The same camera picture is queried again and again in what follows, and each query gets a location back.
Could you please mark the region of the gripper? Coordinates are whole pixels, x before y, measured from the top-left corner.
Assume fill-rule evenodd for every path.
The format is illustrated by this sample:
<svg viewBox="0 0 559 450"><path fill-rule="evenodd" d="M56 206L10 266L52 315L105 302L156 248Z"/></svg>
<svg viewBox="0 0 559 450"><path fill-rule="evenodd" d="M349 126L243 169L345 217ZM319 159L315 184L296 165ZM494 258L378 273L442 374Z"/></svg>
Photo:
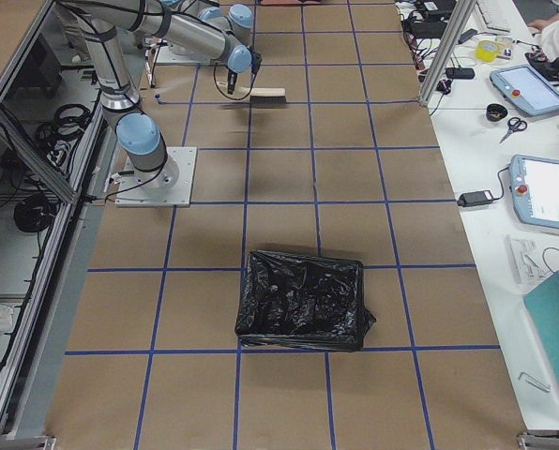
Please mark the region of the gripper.
<svg viewBox="0 0 559 450"><path fill-rule="evenodd" d="M227 73L227 93L233 94L237 82L238 74L232 70L228 70Z"/></svg>

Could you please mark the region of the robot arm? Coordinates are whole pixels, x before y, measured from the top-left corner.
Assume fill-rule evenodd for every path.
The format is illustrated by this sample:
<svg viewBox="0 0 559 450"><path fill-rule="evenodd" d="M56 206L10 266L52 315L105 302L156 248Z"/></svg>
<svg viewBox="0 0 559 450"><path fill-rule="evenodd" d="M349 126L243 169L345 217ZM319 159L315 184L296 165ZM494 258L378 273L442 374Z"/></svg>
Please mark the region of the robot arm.
<svg viewBox="0 0 559 450"><path fill-rule="evenodd" d="M147 38L161 39L231 75L253 72L254 11L216 1L57 1L72 16L95 70L102 113L111 129L143 111L138 54Z"/></svg>

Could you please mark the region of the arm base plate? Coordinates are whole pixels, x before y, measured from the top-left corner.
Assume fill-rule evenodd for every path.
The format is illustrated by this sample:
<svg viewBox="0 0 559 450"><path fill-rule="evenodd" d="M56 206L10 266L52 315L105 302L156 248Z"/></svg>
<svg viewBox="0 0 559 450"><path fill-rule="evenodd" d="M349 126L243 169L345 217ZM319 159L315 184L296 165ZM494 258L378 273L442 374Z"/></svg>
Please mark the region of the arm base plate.
<svg viewBox="0 0 559 450"><path fill-rule="evenodd" d="M161 173L136 172L129 157L120 178L120 193L114 196L119 207L189 207L196 167L197 148L170 146Z"/></svg>
<svg viewBox="0 0 559 450"><path fill-rule="evenodd" d="M164 66L209 66L211 60L199 53L168 41L162 41L157 56L157 63Z"/></svg>

